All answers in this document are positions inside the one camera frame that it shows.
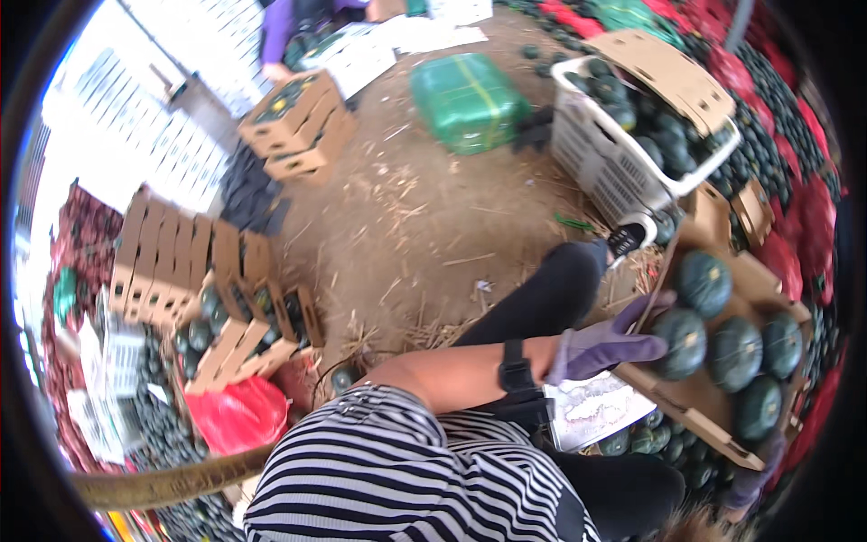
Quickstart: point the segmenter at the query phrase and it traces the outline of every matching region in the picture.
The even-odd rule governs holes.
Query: dirt floor
[[[427,132],[409,91],[409,73],[419,63],[487,54],[538,108],[553,102],[555,82],[536,76],[539,61],[525,60],[520,47],[538,44],[542,59],[559,50],[577,54],[506,9],[479,26],[490,41],[401,56],[362,91],[359,131],[331,181],[284,191],[293,201],[275,250],[284,282],[314,289],[327,334],[320,370],[339,362],[362,330],[375,350],[401,353],[430,345],[407,339],[420,324],[457,326],[480,317],[525,281],[550,248],[585,238],[558,224],[555,212],[601,223],[548,149],[512,155],[505,146],[457,156]],[[479,280],[491,283],[490,293],[476,290]],[[625,264],[604,281],[591,320],[625,305],[635,273]]]

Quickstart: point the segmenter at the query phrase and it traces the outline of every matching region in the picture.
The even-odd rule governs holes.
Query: white box
[[[299,61],[304,69],[325,68],[344,100],[394,66],[391,44],[375,33],[378,24],[350,23],[335,32],[325,49],[313,49]]]
[[[611,225],[627,214],[649,214],[691,193],[740,143],[738,128],[726,118],[724,126],[733,136],[695,171],[670,179],[635,138],[564,77],[566,72],[588,75],[584,64],[593,58],[583,56],[551,67],[557,82],[551,154]]]
[[[493,17],[492,0],[427,0],[432,19],[445,19],[454,26],[484,21]]]

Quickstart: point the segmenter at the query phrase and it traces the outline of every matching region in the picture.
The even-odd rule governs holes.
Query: green package
[[[433,136],[456,154],[476,154],[515,138],[530,103],[477,53],[425,62],[409,76],[413,101]]]

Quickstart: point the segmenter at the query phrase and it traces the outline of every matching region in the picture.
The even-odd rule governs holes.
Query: black pants
[[[479,320],[455,346],[502,343],[563,332],[593,306],[605,270],[605,244],[565,243],[552,249],[527,282]],[[681,504],[683,477],[647,455],[551,453],[575,487],[605,540],[660,527]]]

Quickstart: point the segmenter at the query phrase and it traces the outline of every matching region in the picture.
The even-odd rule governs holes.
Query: black and white shoe
[[[652,218],[640,212],[626,215],[608,237],[608,249],[614,256],[610,268],[617,267],[627,254],[650,245],[655,238],[656,224]]]

